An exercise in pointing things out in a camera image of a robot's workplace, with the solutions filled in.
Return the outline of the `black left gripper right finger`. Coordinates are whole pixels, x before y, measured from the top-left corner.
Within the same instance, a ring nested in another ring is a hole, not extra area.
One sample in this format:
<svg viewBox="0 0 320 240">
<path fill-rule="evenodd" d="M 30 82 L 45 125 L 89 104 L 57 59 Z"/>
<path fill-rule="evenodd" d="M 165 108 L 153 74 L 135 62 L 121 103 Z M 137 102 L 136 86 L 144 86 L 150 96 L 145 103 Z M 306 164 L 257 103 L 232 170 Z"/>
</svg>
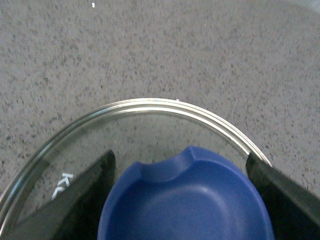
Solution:
<svg viewBox="0 0 320 240">
<path fill-rule="evenodd" d="M 267 208 L 276 240 L 318 240 L 320 199 L 254 152 L 246 160 L 248 178 Z"/>
</svg>

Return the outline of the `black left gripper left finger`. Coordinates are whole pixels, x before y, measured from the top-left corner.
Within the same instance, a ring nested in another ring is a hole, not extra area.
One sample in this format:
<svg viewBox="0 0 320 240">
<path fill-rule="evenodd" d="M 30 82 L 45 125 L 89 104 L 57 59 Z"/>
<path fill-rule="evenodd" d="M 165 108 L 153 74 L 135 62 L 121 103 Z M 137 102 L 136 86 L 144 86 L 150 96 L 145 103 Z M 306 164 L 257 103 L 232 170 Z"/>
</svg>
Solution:
<svg viewBox="0 0 320 240">
<path fill-rule="evenodd" d="M 101 212 L 114 184 L 116 157 L 100 156 L 54 200 L 16 225 L 3 240 L 95 240 Z"/>
</svg>

